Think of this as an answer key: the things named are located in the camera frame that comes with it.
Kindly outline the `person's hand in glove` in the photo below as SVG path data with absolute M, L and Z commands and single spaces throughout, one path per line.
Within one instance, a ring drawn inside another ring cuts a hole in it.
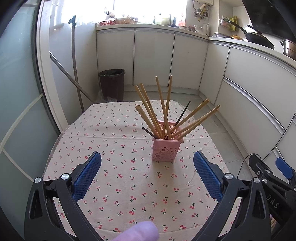
M 157 241 L 159 230 L 151 221 L 143 221 L 124 231 L 113 241 Z

